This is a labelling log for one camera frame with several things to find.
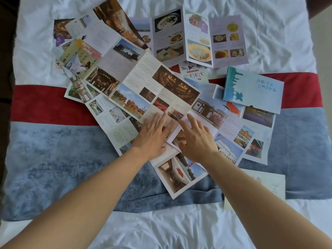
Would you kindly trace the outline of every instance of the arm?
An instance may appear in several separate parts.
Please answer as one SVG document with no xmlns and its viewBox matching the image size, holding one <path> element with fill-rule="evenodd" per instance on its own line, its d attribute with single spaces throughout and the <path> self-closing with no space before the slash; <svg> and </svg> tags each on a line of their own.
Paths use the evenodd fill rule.
<svg viewBox="0 0 332 249">
<path fill-rule="evenodd" d="M 184 156 L 201 163 L 225 194 L 257 248 L 332 248 L 332 240 L 218 152 L 208 128 L 188 114 Z"/>
<path fill-rule="evenodd" d="M 166 151 L 162 145 L 174 125 L 162 131 L 166 117 L 158 123 L 156 114 L 150 127 L 145 121 L 124 155 L 48 207 L 3 248 L 87 248 L 144 163 Z"/>
</svg>

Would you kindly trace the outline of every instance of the bedspread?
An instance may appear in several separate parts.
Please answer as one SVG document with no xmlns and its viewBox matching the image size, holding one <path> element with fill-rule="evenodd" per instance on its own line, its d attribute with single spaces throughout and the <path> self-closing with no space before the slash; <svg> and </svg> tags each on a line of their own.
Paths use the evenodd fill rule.
<svg viewBox="0 0 332 249">
<path fill-rule="evenodd" d="M 63 97 L 69 80 L 52 72 L 53 20 L 81 16 L 102 1 L 21 0 L 4 220 L 34 218 L 118 156 L 85 105 Z M 285 174 L 287 202 L 332 236 L 326 225 L 332 221 L 331 142 L 305 0 L 118 1 L 129 16 L 154 16 L 182 3 L 209 16 L 241 15 L 249 64 L 237 67 L 285 84 L 268 166 L 243 159 L 239 167 Z M 224 82 L 226 68 L 209 72 L 210 82 Z M 210 176 L 172 200 L 147 163 L 115 210 L 91 248 L 136 248 L 143 240 L 154 248 L 253 247 L 236 215 L 223 210 L 221 190 Z M 27 223 L 4 222 L 0 241 Z M 6 232 L 11 235 L 2 239 Z"/>
</svg>

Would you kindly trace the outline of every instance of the right hand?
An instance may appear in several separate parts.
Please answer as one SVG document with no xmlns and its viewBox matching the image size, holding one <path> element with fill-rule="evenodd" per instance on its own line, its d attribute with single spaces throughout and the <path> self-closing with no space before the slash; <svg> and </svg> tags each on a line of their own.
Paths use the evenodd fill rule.
<svg viewBox="0 0 332 249">
<path fill-rule="evenodd" d="M 192 128 L 186 122 L 182 120 L 178 121 L 186 138 L 186 144 L 180 142 L 179 148 L 188 159 L 193 162 L 204 163 L 211 153 L 218 152 L 218 147 L 214 142 L 210 130 L 206 126 L 196 120 L 190 113 L 187 114 L 187 117 Z"/>
</svg>

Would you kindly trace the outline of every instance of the forearm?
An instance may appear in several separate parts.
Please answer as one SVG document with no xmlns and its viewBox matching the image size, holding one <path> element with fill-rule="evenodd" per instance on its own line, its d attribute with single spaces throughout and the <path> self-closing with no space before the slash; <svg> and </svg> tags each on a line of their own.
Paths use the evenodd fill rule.
<svg viewBox="0 0 332 249">
<path fill-rule="evenodd" d="M 146 161 L 135 149 L 68 192 L 4 248 L 86 248 Z"/>
<path fill-rule="evenodd" d="M 203 163 L 257 248 L 330 248 L 331 240 L 220 153 Z"/>
</svg>

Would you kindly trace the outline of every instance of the white building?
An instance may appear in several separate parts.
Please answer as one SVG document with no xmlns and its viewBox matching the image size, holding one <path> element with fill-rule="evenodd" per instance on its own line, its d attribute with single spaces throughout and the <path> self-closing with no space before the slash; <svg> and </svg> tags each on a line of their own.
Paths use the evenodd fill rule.
<svg viewBox="0 0 332 249">
<path fill-rule="evenodd" d="M 230 150 L 230 148 L 221 140 L 218 140 L 216 144 L 218 146 L 219 152 L 221 152 L 228 160 L 235 164 L 236 155 Z"/>
</svg>

